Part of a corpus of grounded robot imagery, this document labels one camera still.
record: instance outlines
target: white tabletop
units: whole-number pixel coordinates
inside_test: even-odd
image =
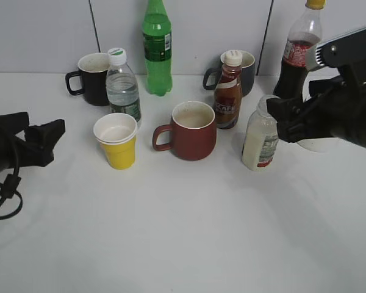
[[[137,160],[118,171],[92,134],[108,107],[69,96],[63,74],[0,74],[0,114],[66,121],[54,162],[20,171],[23,210],[0,222],[0,293],[366,292],[365,149],[280,142],[270,169],[251,172],[246,124],[276,82],[257,77],[238,125],[218,131],[209,157],[182,161],[153,151],[153,130],[212,92],[175,76],[170,94],[151,96],[144,80]]]

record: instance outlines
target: black mug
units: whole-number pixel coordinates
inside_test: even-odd
[[[77,63],[79,70],[65,75],[66,87],[73,96],[83,94],[84,100],[94,106],[108,106],[106,76],[109,69],[109,56],[106,53],[93,53],[84,56]],[[69,80],[80,77],[81,89],[72,90]]]
[[[239,50],[243,54],[243,62],[242,62],[242,73],[240,79],[242,81],[242,92],[243,96],[249,94],[252,90],[252,86],[254,85],[255,80],[255,57],[246,51]],[[221,77],[221,67],[224,64],[224,57],[226,52],[224,52],[220,57],[220,65],[215,68],[210,68],[206,71],[205,76],[203,77],[203,88],[205,90],[214,90],[217,86],[217,82]],[[211,85],[207,85],[207,81],[210,75],[215,73],[215,83]]]

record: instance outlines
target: white cup rim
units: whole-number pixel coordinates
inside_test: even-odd
[[[103,122],[103,120],[109,119],[113,115],[114,116],[124,117],[125,119],[131,120],[131,122],[134,121],[134,123],[135,123],[134,128],[133,128],[132,132],[123,139],[118,139],[118,140],[104,140],[104,139],[101,139],[100,135],[98,135],[98,133],[97,133],[97,128]],[[94,134],[96,140],[100,143],[105,144],[105,145],[122,145],[122,144],[132,140],[133,137],[135,137],[135,135],[137,134],[137,131],[138,131],[137,121],[132,116],[130,116],[129,114],[125,114],[125,113],[107,114],[107,115],[101,117],[93,126],[93,134]]]
[[[86,70],[84,68],[84,66],[82,66],[82,63],[84,63],[84,61],[86,59],[89,59],[89,58],[92,58],[92,57],[99,57],[99,58],[103,58],[105,59],[105,61],[107,61],[106,65],[107,65],[107,68],[105,70],[99,70],[99,71],[94,71],[94,70]],[[80,69],[81,71],[84,71],[84,72],[88,72],[88,73],[100,73],[100,72],[105,72],[109,69],[109,55],[107,53],[91,53],[91,54],[88,54],[88,55],[85,55],[84,57],[81,57],[80,60],[78,61],[77,63],[77,67],[78,69]]]
[[[182,105],[184,105],[184,104],[190,104],[190,103],[204,105],[204,106],[206,106],[207,108],[209,108],[209,109],[212,111],[212,119],[211,119],[211,121],[210,121],[208,124],[206,124],[206,125],[204,125],[204,126],[201,126],[201,127],[187,127],[187,126],[184,126],[184,125],[180,124],[178,121],[176,121],[176,119],[175,119],[175,112],[176,112],[176,111],[177,111],[177,110],[178,110]],[[208,104],[206,104],[206,103],[204,103],[204,102],[200,102],[200,101],[187,101],[187,102],[180,103],[180,104],[178,104],[177,106],[175,106],[175,108],[173,108],[173,110],[172,110],[172,119],[173,119],[173,121],[174,121],[177,125],[179,125],[180,127],[185,128],[185,129],[203,129],[203,128],[208,127],[209,125],[211,125],[211,124],[214,122],[214,120],[215,120],[215,112],[214,112],[213,108],[211,108]]]

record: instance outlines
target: white wall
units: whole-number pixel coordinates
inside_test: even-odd
[[[260,75],[278,75],[287,35],[294,21],[304,12],[306,0],[274,0]],[[366,0],[328,0],[321,11],[323,39],[331,38],[350,29],[366,25]],[[317,75],[333,75],[337,71],[325,68],[315,71]]]
[[[97,50],[87,0],[0,0],[0,72],[68,72]]]
[[[102,51],[122,46],[145,72],[141,23],[147,0],[91,0]],[[274,0],[260,75],[277,75],[292,23],[306,0]],[[173,25],[173,73],[203,74],[227,49],[252,52],[257,63],[271,0],[164,0]],[[366,0],[328,0],[324,38],[366,24]],[[88,0],[0,1],[0,72],[66,73],[98,50]],[[330,70],[315,74],[333,73]]]
[[[128,51],[135,73],[145,73],[141,23],[147,0],[92,0],[102,51]],[[164,0],[172,23],[173,74],[203,74],[228,49],[259,60],[271,0]]]

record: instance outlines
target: yellow paper cup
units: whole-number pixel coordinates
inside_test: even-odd
[[[135,161],[137,122],[124,113],[112,113],[100,118],[93,133],[100,143],[111,167],[127,169]]]

